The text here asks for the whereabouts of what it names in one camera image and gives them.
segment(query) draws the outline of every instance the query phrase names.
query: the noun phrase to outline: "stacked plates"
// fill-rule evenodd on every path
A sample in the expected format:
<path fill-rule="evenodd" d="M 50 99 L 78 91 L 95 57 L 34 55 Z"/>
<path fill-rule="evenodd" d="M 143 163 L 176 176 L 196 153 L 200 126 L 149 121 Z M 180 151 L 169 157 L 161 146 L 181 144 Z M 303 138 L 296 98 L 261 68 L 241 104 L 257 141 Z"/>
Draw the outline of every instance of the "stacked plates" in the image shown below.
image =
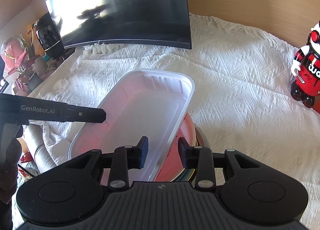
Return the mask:
<path fill-rule="evenodd" d="M 201 133 L 202 132 L 199 130 L 199 128 L 195 128 L 190 115 L 187 113 L 171 146 L 171 150 L 165 159 L 155 181 L 192 181 L 195 178 L 196 170 L 184 169 L 181 164 L 178 153 L 178 139 L 180 137 L 184 137 L 190 146 L 205 147 L 205 141 Z"/>

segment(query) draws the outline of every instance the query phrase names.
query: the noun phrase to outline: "plastic food container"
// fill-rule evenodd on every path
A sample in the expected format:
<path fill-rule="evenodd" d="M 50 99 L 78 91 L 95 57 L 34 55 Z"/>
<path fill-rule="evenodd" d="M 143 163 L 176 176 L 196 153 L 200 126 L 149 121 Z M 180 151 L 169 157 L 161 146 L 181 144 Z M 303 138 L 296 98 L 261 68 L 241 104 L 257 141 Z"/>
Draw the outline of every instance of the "plastic food container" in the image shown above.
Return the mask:
<path fill-rule="evenodd" d="M 170 151 L 154 181 L 173 181 L 185 171 L 178 152 L 178 140 L 180 137 L 184 137 L 190 146 L 196 146 L 196 129 L 188 113 L 186 113 Z"/>
<path fill-rule="evenodd" d="M 91 149 L 112 153 L 124 145 L 136 145 L 142 136 L 149 139 L 143 169 L 130 169 L 129 181 L 153 181 L 164 163 L 186 115 L 195 90 L 184 74 L 139 69 L 124 75 L 104 98 L 99 108 L 107 119 L 102 124 L 86 123 L 69 149 L 72 159 Z M 107 185 L 109 169 L 101 184 Z"/>

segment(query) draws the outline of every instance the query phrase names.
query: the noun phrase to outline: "red headphones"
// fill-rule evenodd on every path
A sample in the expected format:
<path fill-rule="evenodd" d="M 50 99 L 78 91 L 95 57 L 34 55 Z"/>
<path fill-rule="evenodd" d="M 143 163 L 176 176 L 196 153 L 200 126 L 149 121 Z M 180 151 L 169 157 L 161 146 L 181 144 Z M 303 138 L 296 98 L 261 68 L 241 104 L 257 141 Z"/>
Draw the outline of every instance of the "red headphones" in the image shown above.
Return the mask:
<path fill-rule="evenodd" d="M 311 34 L 311 39 L 314 43 L 320 43 L 320 34 L 318 31 L 312 31 Z"/>

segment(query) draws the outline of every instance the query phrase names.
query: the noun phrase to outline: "plant pot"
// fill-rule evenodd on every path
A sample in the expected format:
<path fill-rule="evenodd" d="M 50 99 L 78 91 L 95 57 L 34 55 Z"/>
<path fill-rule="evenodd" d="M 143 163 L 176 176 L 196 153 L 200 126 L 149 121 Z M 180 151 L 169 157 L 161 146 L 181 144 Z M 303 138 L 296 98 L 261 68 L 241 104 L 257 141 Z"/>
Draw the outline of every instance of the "plant pot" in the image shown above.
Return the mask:
<path fill-rule="evenodd" d="M 29 83 L 28 83 L 29 91 L 32 92 L 33 90 L 35 90 L 35 88 L 37 86 L 39 86 L 42 82 L 43 82 L 43 80 L 41 79 L 41 77 L 39 77 L 38 74 L 33 73 L 33 75 L 30 77 Z"/>
<path fill-rule="evenodd" d="M 47 71 L 48 65 L 44 59 L 39 56 L 35 59 L 35 63 L 32 65 L 32 68 L 39 76 L 42 76 Z"/>

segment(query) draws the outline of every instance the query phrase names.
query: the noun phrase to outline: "black cable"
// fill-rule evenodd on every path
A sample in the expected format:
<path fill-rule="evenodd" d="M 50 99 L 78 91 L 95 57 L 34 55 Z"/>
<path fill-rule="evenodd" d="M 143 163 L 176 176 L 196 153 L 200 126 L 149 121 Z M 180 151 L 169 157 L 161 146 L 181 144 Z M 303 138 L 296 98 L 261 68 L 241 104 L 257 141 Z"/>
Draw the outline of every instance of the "black cable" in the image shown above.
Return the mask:
<path fill-rule="evenodd" d="M 26 174 L 30 175 L 31 177 L 35 177 L 31 172 L 27 171 L 24 167 L 22 167 L 20 164 L 18 164 L 18 167 L 22 169 Z"/>

